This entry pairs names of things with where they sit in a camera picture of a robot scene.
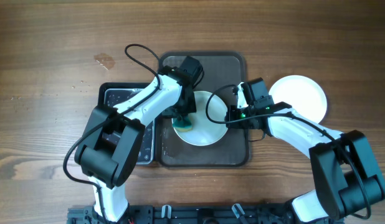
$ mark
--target plastic tray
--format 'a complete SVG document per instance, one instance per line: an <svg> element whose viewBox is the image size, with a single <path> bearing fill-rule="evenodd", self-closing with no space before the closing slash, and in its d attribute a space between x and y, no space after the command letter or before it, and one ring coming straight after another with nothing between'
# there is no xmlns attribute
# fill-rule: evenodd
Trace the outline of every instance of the plastic tray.
<svg viewBox="0 0 385 224"><path fill-rule="evenodd" d="M192 56L204 67L205 77L196 91L213 92L221 86L245 81L245 62L237 52L168 52L159 65L180 66L186 56ZM231 90L219 97L226 105L236 104ZM166 167L238 167L250 158L248 131L229 129L218 142L209 146L193 146L178 137L170 119L159 119L156 132L155 158Z"/></svg>

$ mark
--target wooden table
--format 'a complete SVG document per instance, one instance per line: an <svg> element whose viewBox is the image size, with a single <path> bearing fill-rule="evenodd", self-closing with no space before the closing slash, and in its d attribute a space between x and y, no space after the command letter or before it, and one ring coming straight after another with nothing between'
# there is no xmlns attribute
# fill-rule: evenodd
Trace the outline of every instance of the wooden table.
<svg viewBox="0 0 385 224"><path fill-rule="evenodd" d="M130 43L157 54L236 50L249 79L269 88L286 75L314 79L328 98L322 124L365 133L385 176L385 1L0 0L0 223L65 223L68 208L93 203L62 160L102 83L153 79L123 53ZM148 52L131 53L156 68ZM288 144L266 138L252 152L240 169L139 167L128 200L284 202L314 188L309 160ZM82 176L73 158L70 171ZM363 223L385 223L385 201Z"/></svg>

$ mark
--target black cable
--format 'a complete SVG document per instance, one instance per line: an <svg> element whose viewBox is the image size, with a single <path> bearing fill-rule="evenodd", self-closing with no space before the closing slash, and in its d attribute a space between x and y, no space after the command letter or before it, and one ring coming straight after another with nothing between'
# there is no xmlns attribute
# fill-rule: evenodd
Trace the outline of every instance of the black cable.
<svg viewBox="0 0 385 224"><path fill-rule="evenodd" d="M265 132L263 132L263 136L262 136L262 138L261 138L261 139L248 140L248 142L257 142L257 141L261 141L261 140L265 139L265 137L266 137L266 133L265 133Z"/></svg>
<svg viewBox="0 0 385 224"><path fill-rule="evenodd" d="M197 87L198 86L198 84L200 84L201 83L201 81L202 81L202 79L204 79L204 76L205 76L205 71L204 70L202 70L202 72L201 72L201 78L198 80L198 82L196 82L193 86L192 86L192 88L195 88L195 87Z"/></svg>
<svg viewBox="0 0 385 224"><path fill-rule="evenodd" d="M352 216L356 217L356 218L360 218L360 219L363 219L363 220L367 220L370 218L371 216L371 205L368 201L368 196L367 196L367 192L365 191L364 189L364 185L363 185L363 181L361 180L361 177L359 175L359 172L357 171L356 167L354 166L354 163L353 161L351 160L350 156L348 155L348 153L342 149L342 147L336 142L335 138L333 138L332 136L330 136L325 130L321 130L319 127L315 126L314 124L312 124L311 122L303 119L303 118L299 118L295 115L293 115L291 112L288 112L288 113L280 113L280 114L260 114L260 115L255 115L255 116L251 116L249 118L242 118L242 119L238 119L238 120L234 120L234 121L214 121L211 117L209 117L209 113L208 113L208 107L209 107L209 102L211 101L212 97L218 92L218 91L221 91L223 89L226 89L226 88L229 88L229 87L237 87L236 85L225 85L225 86L222 86L220 87L219 89L215 90L212 95L209 97L207 103L206 103L206 108L205 108L205 113L206 113L206 117L208 118L209 121L212 121L213 123L216 123L216 124L230 124L230 123L236 123L236 122L241 122L241 121L245 121L245 120L248 120L248 119L252 119L252 118L260 118L260 117L271 117L271 116L283 116L283 117L286 117L286 118L291 118L291 119L295 119L297 121L301 121L309 126L311 126L312 128L314 128L316 131L318 131L319 133L321 133L322 135L326 136L329 140L331 140L331 142L338 148L338 150L340 151L340 153L342 153L342 156L344 157L344 159L346 160L347 164L351 167L352 171L353 171L353 174L354 176L356 177L356 180L358 181L358 184L359 184L359 187L360 187L360 190L361 190L361 193L363 195L363 198L364 198L364 204L366 205L366 209L367 209L367 214L365 216L362 216L362 215L358 215L358 214L351 214Z"/></svg>
<svg viewBox="0 0 385 224"><path fill-rule="evenodd" d="M108 220L105 216L105 212L104 212L104 204L103 204L103 198L102 198L102 192L101 192L101 187L94 183L94 182L91 182L91 181L88 181L88 180L82 180L82 179L78 179L78 178L75 178L73 177L72 175L70 175L70 173L68 172L68 168L67 168L67 164L68 164L68 160L69 160L69 157L70 155L72 154L72 152L76 149L76 147L82 143L87 137L89 137L89 135L93 134L96 130L108 125L109 123L112 123L120 118L123 117L123 115L133 111L137 106L139 106L140 104L142 104L144 101L146 101L147 99L149 99L150 97L152 97L160 88L161 86L161 80L159 79L159 76L158 74L152 70L151 68L149 68L148 66L146 66L145 64L139 62L138 60L136 60L135 58L133 58L128 52L127 50L130 48L130 47L142 47L146 50L148 50L149 52L151 52L155 57L156 59L159 60L159 57L149 48L143 46L143 45L140 45L140 44L130 44L130 45L127 45L125 47L125 54L130 58L132 59L132 61L136 62L137 64L147 68L152 74L154 74L158 84L157 86L155 87L155 89L146 97L144 97L142 100L140 100L139 102L137 102L135 105L131 106L129 109L127 109L126 111L116 115L115 117L111 118L111 119L108 119L104 122L101 122L100 124L96 125L94 128L92 128L91 130L87 131L85 134L82 135L82 137L80 137L80 139L78 139L74 144L73 146L69 149L68 153L65 155L65 158L64 158L64 162L62 164L62 169L64 170L64 173L66 174L66 176L70 179L70 180L73 180L75 182L78 182L78 183L81 183L81 184L90 184L94 187L97 188L97 193L98 193L98 202L100 203L100 208L101 208L101 213L102 213L102 216L103 216L103 219L104 219L104 223L107 224L108 223Z"/></svg>

